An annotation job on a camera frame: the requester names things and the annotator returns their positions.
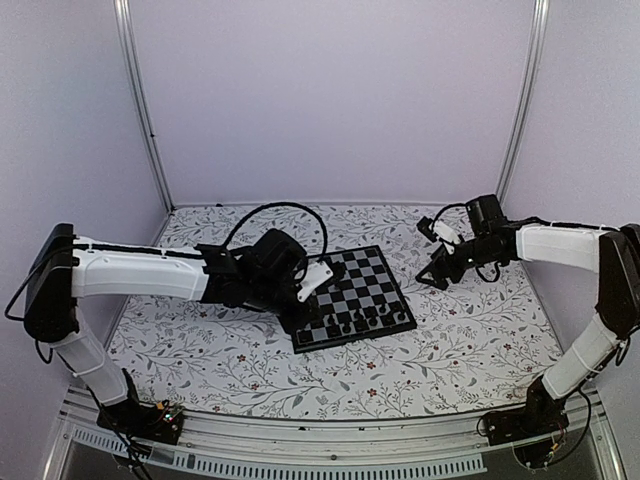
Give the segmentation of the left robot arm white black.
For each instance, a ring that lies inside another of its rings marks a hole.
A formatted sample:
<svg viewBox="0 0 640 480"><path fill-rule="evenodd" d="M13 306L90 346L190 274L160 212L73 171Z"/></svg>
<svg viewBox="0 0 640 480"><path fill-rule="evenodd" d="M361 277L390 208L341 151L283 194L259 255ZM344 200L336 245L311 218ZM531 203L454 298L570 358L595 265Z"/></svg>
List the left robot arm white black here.
<svg viewBox="0 0 640 480"><path fill-rule="evenodd" d="M100 243L56 225L16 292L18 317L34 340L47 344L128 434L148 426L134 388L82 317L78 301L101 295L167 296L274 314L293 333L319 313L312 295L333 276L323 258L311 260L288 234L268 230L254 245L230 250L200 244L167 250Z"/></svg>

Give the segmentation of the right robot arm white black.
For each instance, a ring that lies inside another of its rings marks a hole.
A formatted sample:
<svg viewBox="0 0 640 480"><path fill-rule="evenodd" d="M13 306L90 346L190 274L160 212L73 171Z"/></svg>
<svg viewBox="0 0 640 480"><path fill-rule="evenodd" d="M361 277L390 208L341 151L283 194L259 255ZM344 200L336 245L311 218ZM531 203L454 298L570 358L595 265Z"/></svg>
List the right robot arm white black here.
<svg viewBox="0 0 640 480"><path fill-rule="evenodd" d="M417 224L436 244L417 282L439 290L460 282L470 270L513 262L535 271L569 269L574 280L587 283L579 299L592 302L591 318L575 327L575 338L562 356L528 387L521 408L490 413L486 428L537 436L564 424L565 402L611 360L622 361L639 329L639 227L546 221L536 216L508 218L498 198L483 195L462 202L472 235L448 225L437 212Z"/></svg>

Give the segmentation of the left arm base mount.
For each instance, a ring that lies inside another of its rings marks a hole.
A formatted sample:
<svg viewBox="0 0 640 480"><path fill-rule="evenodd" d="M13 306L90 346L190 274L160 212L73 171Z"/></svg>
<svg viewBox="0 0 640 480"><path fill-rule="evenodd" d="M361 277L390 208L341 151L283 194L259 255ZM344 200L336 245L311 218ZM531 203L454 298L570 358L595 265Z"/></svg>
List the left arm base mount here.
<svg viewBox="0 0 640 480"><path fill-rule="evenodd" d="M177 445L184 424L183 407L163 400L154 405L126 400L116 405L99 405L97 424L123 436Z"/></svg>

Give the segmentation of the black silver chess board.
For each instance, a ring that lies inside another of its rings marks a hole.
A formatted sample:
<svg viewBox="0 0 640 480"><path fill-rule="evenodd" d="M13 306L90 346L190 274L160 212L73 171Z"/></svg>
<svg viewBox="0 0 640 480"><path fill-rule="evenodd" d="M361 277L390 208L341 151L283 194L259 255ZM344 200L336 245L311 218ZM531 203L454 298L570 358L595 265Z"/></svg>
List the black silver chess board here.
<svg viewBox="0 0 640 480"><path fill-rule="evenodd" d="M383 252L377 245L331 252L327 260L333 267L342 266L344 273L340 280L330 285L322 285L314 292L321 311L322 319L308 324L291 335L293 350L296 354L333 348L367 338L378 338L414 330L416 319L400 286L394 278ZM364 309L374 306L378 313L381 304L387 304L389 312L380 316L378 324L371 327L365 318ZM362 323L367 329L357 332L353 312L360 310L364 316ZM394 313L402 310L406 320L396 324ZM335 338L327 336L327 318L334 315L341 329L341 335ZM341 325L349 323L351 332L344 334Z"/></svg>

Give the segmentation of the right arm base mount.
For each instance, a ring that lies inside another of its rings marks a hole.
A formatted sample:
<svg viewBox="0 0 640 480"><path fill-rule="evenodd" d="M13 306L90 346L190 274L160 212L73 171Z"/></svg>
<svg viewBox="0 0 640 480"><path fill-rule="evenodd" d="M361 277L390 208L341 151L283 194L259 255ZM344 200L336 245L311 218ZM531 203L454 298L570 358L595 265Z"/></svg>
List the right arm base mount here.
<svg viewBox="0 0 640 480"><path fill-rule="evenodd" d="M476 424L476 432L495 446L565 430L568 426L569 419L563 410L538 416L519 407L484 413Z"/></svg>

